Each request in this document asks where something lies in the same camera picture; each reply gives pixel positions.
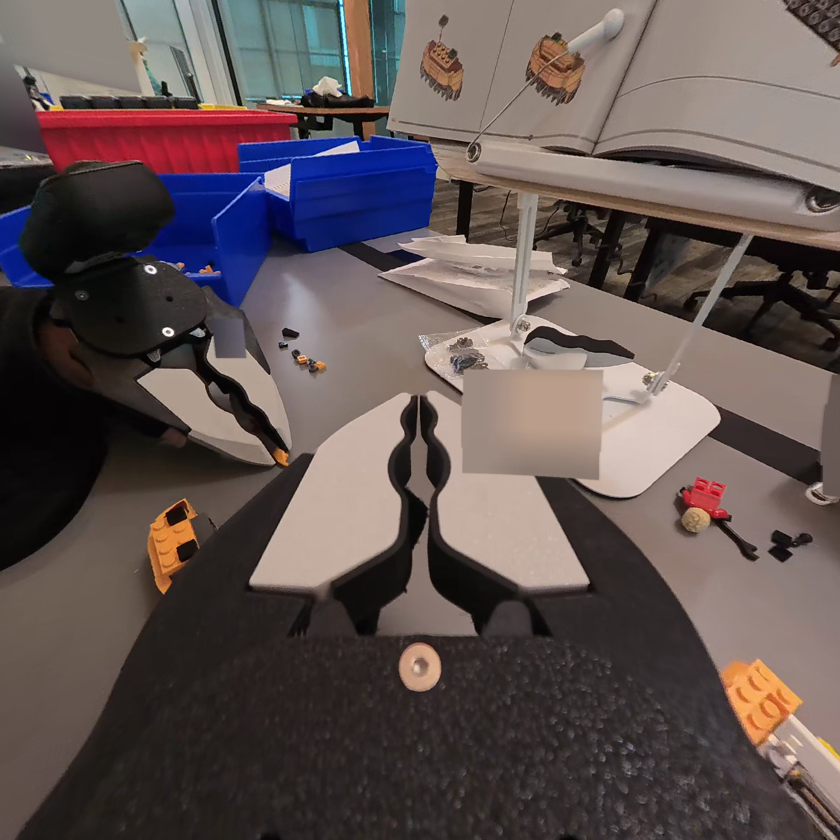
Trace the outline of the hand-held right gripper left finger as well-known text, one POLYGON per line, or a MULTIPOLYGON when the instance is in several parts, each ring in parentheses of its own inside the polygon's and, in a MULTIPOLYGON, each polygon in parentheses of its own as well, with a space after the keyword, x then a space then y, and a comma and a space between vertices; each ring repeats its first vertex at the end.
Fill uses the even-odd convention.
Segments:
POLYGON ((318 447, 249 579, 253 590, 327 594, 393 546, 403 501, 388 469, 411 404, 398 393, 318 447))

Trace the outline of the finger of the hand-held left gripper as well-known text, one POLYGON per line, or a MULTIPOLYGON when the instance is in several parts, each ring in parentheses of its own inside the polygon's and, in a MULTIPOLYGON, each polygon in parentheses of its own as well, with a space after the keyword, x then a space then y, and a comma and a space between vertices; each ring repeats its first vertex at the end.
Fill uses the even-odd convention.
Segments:
POLYGON ((276 447, 290 456, 290 425, 271 373, 254 356, 213 356, 212 373, 213 403, 259 442, 268 456, 276 447))
POLYGON ((266 450, 218 408, 203 381, 186 369, 156 369, 138 380, 154 399, 188 426, 194 443, 254 466, 274 466, 266 450))

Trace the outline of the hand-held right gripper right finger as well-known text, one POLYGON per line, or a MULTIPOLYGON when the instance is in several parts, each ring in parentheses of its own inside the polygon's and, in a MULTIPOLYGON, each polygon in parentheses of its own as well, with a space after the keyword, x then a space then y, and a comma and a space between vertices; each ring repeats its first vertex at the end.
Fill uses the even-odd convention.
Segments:
POLYGON ((437 494, 437 530, 447 550, 477 562, 522 594, 582 592, 590 580, 559 520, 531 476, 464 471, 461 407, 429 392, 432 442, 441 445, 445 478, 437 494))

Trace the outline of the orange lego car front assembly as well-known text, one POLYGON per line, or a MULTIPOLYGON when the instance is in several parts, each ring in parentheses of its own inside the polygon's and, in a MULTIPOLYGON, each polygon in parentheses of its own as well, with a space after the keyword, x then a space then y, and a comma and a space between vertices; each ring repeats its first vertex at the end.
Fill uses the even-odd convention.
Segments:
POLYGON ((186 566, 216 530, 210 517, 198 512, 185 498, 152 521, 147 549, 154 583, 160 593, 167 593, 173 576, 186 566))

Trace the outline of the person's left forearm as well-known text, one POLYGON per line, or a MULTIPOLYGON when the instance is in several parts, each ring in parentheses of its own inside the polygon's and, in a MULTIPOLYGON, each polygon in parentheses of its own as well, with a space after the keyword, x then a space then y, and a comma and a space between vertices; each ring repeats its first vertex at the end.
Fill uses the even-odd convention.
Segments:
POLYGON ((76 516, 109 451, 109 421, 41 357, 44 290, 1 293, 1 568, 47 545, 76 516))

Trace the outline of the small red lego piece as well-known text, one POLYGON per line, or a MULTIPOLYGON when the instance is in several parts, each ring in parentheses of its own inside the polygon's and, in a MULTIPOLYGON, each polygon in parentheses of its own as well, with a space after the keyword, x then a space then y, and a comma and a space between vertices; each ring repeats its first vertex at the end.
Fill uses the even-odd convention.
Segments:
POLYGON ((682 487, 677 499, 684 509, 680 524, 690 534, 706 531, 715 523, 723 527, 732 519, 722 506, 727 486, 719 481, 697 477, 691 486, 682 487))

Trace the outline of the black lego wrench piece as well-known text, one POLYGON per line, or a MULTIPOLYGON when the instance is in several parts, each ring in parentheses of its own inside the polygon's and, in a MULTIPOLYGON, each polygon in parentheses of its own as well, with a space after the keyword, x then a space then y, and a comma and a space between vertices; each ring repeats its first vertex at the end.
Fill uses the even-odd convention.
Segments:
POLYGON ((731 525, 731 518, 719 518, 714 520, 717 527, 730 539, 738 548, 741 556, 750 562, 759 559, 757 547, 736 533, 731 525))

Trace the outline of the small black lego connector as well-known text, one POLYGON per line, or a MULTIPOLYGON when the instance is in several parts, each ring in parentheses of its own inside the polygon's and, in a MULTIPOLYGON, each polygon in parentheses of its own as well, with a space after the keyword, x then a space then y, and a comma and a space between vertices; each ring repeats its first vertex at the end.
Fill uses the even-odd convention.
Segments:
POLYGON ((769 554, 781 563, 787 562, 794 550, 808 546, 814 541, 813 536, 808 532, 801 532, 792 537, 780 530, 773 530, 770 539, 769 554))

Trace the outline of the grey black lego car chassis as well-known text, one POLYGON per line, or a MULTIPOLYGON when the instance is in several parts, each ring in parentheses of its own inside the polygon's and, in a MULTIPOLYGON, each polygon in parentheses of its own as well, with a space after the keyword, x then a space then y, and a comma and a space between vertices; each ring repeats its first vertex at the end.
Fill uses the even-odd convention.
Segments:
POLYGON ((720 679, 742 728, 783 786, 815 817, 838 823, 838 751, 795 716, 802 699, 759 659, 731 662, 720 679))

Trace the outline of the lego instruction booklet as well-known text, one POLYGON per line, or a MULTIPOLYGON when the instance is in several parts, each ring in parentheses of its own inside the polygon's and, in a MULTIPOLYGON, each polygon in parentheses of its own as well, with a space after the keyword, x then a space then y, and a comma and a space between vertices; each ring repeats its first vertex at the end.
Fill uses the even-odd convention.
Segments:
POLYGON ((407 2, 388 127, 838 191, 839 2, 407 2))

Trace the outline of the person's left hand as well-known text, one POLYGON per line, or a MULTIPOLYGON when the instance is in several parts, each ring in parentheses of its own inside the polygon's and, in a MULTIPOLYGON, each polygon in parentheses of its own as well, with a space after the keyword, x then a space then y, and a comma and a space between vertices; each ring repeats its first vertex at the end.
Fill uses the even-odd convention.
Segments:
POLYGON ((182 430, 167 426, 156 417, 109 400, 96 391, 92 373, 77 357, 79 342, 70 329, 57 325, 50 317, 44 316, 36 321, 35 336, 41 357, 71 385, 93 394, 94 402, 110 419, 120 421, 165 445, 175 448, 186 446, 188 437, 182 430))

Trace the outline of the blue storage bin with divider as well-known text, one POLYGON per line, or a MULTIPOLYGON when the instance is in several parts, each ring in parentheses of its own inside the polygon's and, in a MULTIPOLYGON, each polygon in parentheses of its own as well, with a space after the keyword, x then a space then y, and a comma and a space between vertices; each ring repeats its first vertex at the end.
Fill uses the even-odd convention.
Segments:
POLYGON ((268 195, 260 177, 255 173, 163 174, 160 180, 171 198, 174 216, 154 240, 133 254, 106 255, 101 264, 63 277, 59 284, 88 275, 119 280, 130 263, 213 263, 221 276, 182 274, 240 308, 272 246, 268 195))

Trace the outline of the red storage bin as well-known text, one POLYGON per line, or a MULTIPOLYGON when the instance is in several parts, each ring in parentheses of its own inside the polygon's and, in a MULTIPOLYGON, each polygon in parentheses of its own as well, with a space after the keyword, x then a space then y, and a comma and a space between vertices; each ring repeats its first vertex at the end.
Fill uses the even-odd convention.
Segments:
POLYGON ((238 146, 287 141, 297 119, 260 110, 37 112, 57 170, 78 161, 140 161, 157 174, 238 172, 238 146))

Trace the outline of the clear bag of dark parts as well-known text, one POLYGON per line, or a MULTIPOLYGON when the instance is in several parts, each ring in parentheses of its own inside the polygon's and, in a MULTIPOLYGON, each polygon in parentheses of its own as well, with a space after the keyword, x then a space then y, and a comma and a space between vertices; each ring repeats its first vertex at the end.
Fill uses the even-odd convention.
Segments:
POLYGON ((426 367, 445 382, 463 390, 467 370, 499 370, 501 362, 478 330, 424 333, 418 336, 426 367))

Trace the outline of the white book stand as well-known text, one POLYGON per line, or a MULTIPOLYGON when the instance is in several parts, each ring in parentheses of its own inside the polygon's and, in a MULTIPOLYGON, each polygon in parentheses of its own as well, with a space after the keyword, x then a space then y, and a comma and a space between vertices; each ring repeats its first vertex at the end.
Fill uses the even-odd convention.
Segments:
POLYGON ((557 151, 527 143, 475 139, 459 143, 470 176, 489 183, 512 182, 520 190, 518 261, 510 339, 503 341, 505 364, 526 364, 525 336, 518 335, 526 309, 524 276, 533 241, 537 194, 551 187, 561 193, 591 194, 604 207, 628 204, 637 214, 699 216, 706 226, 740 233, 707 302, 665 370, 641 374, 625 364, 603 375, 603 431, 600 475, 575 474, 584 486, 615 498, 631 498, 650 487, 720 423, 718 410, 682 385, 669 387, 688 344, 755 235, 795 243, 838 244, 838 191, 740 169, 719 161, 659 157, 604 158, 557 151))

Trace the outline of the row of black blocks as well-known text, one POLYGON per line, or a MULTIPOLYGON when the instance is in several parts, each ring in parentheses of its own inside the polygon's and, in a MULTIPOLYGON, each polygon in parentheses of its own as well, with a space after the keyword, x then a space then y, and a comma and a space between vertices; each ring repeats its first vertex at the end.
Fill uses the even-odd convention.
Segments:
POLYGON ((66 94, 59 97, 64 110, 200 110, 194 98, 166 96, 113 96, 66 94))

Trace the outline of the white paper sheets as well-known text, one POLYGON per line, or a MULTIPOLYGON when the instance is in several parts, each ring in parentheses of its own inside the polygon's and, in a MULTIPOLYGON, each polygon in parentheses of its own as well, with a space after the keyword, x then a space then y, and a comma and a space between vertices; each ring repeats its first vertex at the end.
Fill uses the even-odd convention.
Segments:
POLYGON ((264 175, 264 184, 266 188, 279 196, 285 198, 290 197, 291 192, 291 172, 292 166, 295 163, 303 162, 308 158, 319 158, 324 156, 335 156, 344 154, 357 154, 361 152, 360 142, 353 140, 351 142, 342 143, 332 146, 326 150, 321 150, 314 154, 304 154, 294 157, 289 163, 278 166, 275 169, 267 171, 264 175))

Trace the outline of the background office desk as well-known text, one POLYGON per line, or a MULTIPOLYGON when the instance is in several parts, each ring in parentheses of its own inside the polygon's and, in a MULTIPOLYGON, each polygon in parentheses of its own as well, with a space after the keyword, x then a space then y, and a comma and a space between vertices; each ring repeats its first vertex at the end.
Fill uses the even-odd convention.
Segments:
POLYGON ((300 140, 309 140, 313 133, 332 131, 333 122, 338 120, 349 124, 356 138, 367 141, 375 133, 375 123, 383 119, 388 119, 390 113, 389 106, 374 106, 371 108, 307 108, 299 104, 276 102, 258 103, 255 109, 295 116, 297 118, 295 128, 297 129, 297 136, 300 140))

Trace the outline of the black office chair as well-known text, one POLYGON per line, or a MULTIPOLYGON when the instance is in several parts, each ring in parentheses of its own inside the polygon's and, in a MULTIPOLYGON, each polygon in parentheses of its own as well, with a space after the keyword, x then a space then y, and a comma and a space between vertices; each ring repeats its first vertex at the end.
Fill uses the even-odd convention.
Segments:
POLYGON ((725 287, 720 295, 724 301, 739 298, 758 298, 761 303, 741 333, 744 340, 752 340, 759 320, 777 304, 784 304, 797 312, 804 322, 814 323, 827 332, 823 342, 825 351, 837 351, 839 346, 838 310, 829 311, 838 298, 838 287, 827 298, 815 297, 812 291, 828 288, 828 276, 838 273, 838 253, 830 256, 775 260, 780 273, 773 280, 740 280, 725 287))

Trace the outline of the wooden post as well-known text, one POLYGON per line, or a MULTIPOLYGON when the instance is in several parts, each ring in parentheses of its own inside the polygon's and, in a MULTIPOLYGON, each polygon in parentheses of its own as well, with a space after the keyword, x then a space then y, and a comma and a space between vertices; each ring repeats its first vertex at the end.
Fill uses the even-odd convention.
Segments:
POLYGON ((375 99, 369 1, 344 1, 350 84, 354 97, 375 99))

